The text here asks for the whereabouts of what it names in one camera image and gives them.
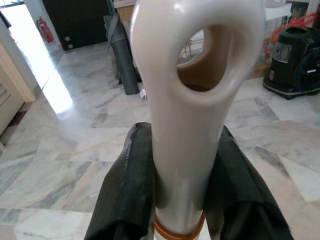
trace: fire extinguisher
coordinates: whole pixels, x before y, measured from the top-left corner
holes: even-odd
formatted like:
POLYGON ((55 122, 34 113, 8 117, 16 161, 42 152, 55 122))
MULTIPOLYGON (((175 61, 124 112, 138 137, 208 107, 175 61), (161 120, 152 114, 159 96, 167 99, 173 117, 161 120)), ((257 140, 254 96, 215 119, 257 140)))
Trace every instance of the fire extinguisher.
POLYGON ((47 43, 50 43, 54 40, 54 37, 52 36, 51 31, 47 26, 47 22, 43 20, 42 16, 39 18, 39 20, 36 21, 36 27, 47 43))

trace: vacuum cleaner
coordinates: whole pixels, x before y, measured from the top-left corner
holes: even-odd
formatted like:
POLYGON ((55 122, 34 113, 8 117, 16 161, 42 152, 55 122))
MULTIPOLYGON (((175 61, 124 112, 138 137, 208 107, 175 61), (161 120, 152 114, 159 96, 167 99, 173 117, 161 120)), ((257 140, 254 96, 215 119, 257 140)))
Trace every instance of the vacuum cleaner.
POLYGON ((287 100, 320 93, 320 30, 290 27, 280 33, 263 86, 287 100))

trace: orange ring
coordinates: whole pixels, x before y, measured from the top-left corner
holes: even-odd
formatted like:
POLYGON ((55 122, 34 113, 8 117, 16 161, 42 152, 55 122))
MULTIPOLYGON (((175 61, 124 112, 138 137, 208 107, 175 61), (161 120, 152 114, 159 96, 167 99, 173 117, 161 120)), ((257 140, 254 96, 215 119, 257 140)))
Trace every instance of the orange ring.
POLYGON ((155 227, 155 230, 161 235, 161 237, 163 237, 167 240, 193 240, 193 239, 195 239, 196 236, 198 236, 200 234, 201 229, 204 225, 204 221, 205 221, 205 215, 202 213, 198 226, 196 227, 196 229, 192 233, 190 233, 188 235, 178 235, 178 234, 175 234, 175 233, 168 231, 167 229, 165 229, 161 225, 157 216, 155 216, 155 226, 154 227, 155 227))

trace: white wall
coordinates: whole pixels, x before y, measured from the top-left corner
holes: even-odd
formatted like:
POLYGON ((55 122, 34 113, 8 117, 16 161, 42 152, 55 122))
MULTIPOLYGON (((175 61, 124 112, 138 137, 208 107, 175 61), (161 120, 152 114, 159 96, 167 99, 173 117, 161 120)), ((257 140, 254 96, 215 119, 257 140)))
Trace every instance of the white wall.
POLYGON ((8 53, 10 54, 13 62, 19 69, 22 77, 24 78, 25 82, 27 83, 28 87, 31 91, 33 91, 36 86, 38 85, 35 76, 31 72, 27 62, 25 61, 24 57, 22 56, 19 48, 17 47, 16 43, 12 39, 9 34, 9 31, 4 24, 3 21, 0 20, 0 42, 4 45, 8 53))
POLYGON ((54 40, 61 45, 57 32, 55 30, 55 27, 53 25, 53 23, 50 20, 50 17, 46 11, 46 8, 44 6, 44 3, 42 2, 42 0, 24 0, 24 4, 26 6, 26 8, 28 9, 34 24, 36 24, 37 20, 39 20, 39 18, 41 16, 43 16, 44 20, 46 21, 54 40))

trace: white marble floor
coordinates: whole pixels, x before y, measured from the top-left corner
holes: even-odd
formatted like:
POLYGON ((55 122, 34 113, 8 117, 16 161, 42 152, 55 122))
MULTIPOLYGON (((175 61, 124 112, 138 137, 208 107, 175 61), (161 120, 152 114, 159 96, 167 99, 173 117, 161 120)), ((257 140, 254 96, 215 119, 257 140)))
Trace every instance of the white marble floor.
MULTIPOLYGON (((148 103, 113 77, 106 43, 63 53, 0 156, 0 239, 81 240, 104 176, 148 103)), ((320 236, 320 95, 291 101, 242 85, 226 125, 296 240, 320 236)), ((208 235, 201 236, 208 240, 208 235)))

